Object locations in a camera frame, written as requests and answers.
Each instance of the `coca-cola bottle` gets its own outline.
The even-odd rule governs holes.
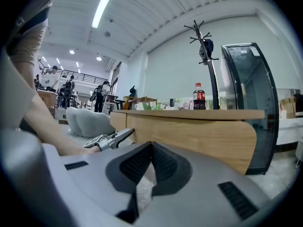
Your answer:
[[[201,89],[201,83],[196,83],[194,91],[194,109],[205,109],[205,92]]]

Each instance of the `railing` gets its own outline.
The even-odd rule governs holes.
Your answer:
[[[40,60],[38,60],[38,63],[39,63],[39,67],[41,68],[42,75],[52,73],[52,68],[45,67]],[[74,72],[71,70],[58,69],[57,73],[59,74],[60,77],[63,77],[63,78],[66,77],[67,79],[70,79],[71,75],[73,75],[75,80],[96,83],[98,85],[101,85],[101,84],[103,84],[103,82],[107,81],[107,79],[104,79],[104,78],[94,77],[94,76],[83,74],[83,73],[77,73],[77,72]]]

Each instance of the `window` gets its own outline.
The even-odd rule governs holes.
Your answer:
[[[117,65],[116,69],[114,69],[114,72],[113,72],[113,77],[112,77],[111,86],[110,86],[110,94],[112,94],[112,95],[115,95],[115,93],[116,93],[117,82],[118,82],[119,72],[120,72],[120,65],[121,65],[121,62]]]

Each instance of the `gray cushion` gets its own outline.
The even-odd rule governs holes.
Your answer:
[[[69,107],[65,114],[71,130],[78,136],[94,138],[115,132],[114,127],[110,125],[109,116],[105,113]]]

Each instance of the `fluorescent light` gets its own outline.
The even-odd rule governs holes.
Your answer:
[[[100,0],[100,3],[97,7],[97,10],[96,10],[96,13],[95,13],[95,16],[94,16],[93,23],[91,25],[93,28],[98,28],[100,20],[101,20],[101,16],[102,16],[108,2],[109,2],[109,0]]]

